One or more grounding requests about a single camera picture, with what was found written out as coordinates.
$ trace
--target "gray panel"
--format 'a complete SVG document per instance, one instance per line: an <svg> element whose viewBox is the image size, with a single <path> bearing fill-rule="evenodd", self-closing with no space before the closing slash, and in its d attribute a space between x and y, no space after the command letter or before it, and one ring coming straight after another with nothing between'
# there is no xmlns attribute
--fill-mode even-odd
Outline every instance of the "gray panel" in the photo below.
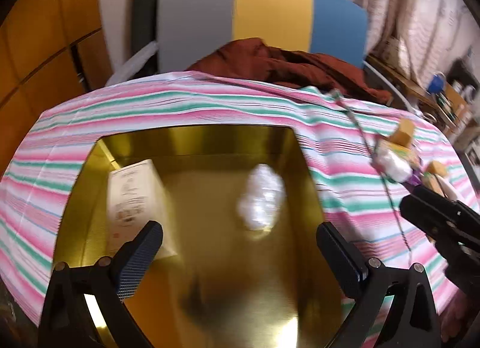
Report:
<svg viewBox="0 0 480 348"><path fill-rule="evenodd" d="M182 71L232 38L233 0L159 0L159 70Z"/></svg>

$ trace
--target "striped fabric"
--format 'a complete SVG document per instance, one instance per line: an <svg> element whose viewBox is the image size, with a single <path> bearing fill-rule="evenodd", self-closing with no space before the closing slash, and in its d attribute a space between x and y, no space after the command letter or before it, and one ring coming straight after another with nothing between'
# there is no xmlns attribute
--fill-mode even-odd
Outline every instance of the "striped fabric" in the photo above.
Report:
<svg viewBox="0 0 480 348"><path fill-rule="evenodd" d="M443 162L450 181L478 210L466 173L446 138L404 111L344 99L367 142L392 133L398 120L416 123L424 163ZM267 83L216 78L198 72L169 73L96 90L45 111L25 137L0 183L1 277L28 317L39 323L56 234L75 179L90 149L104 135L153 127L208 123L282 125L298 137L325 216L367 256L427 270L438 311L455 292L445 260L425 235L400 218L406 248L383 184L370 165L362 137L345 110L309 87L293 90ZM389 183L396 206L407 194ZM371 346L389 302L366 342ZM345 311L351 305L345 301Z"/></svg>

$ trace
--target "blue cup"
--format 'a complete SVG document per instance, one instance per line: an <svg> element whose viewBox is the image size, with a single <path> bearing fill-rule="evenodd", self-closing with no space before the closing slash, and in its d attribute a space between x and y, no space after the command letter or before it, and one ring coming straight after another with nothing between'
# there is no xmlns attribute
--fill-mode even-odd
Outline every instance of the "blue cup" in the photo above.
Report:
<svg viewBox="0 0 480 348"><path fill-rule="evenodd" d="M430 94L436 94L443 91L445 87L445 75L443 73L437 73L433 76L428 85L427 92Z"/></svg>

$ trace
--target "white plastic bag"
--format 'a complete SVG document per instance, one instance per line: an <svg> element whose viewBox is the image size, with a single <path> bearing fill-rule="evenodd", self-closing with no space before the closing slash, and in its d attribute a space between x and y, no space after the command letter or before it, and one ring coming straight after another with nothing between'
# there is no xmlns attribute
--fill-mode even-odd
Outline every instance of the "white plastic bag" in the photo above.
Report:
<svg viewBox="0 0 480 348"><path fill-rule="evenodd" d="M249 230L271 229L277 222L284 197L282 178L267 164L259 164L248 177L238 213Z"/></svg>
<svg viewBox="0 0 480 348"><path fill-rule="evenodd" d="M384 145L378 147L375 161L380 165L383 173L398 183L403 183L412 176L410 164Z"/></svg>

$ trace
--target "gold metal box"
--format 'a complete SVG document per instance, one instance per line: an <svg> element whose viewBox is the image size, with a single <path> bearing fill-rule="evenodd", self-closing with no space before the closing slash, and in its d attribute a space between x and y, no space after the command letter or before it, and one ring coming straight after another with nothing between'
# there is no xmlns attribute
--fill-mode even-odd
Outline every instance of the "gold metal box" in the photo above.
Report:
<svg viewBox="0 0 480 348"><path fill-rule="evenodd" d="M341 323L340 290L315 243L322 209L289 128L179 126L101 138L65 208L54 264L91 265L105 254L109 172L148 158L167 190L177 243L177 256L154 261L125 301L152 344L327 343ZM281 175L286 188L268 232L249 231L236 212L259 163Z"/></svg>

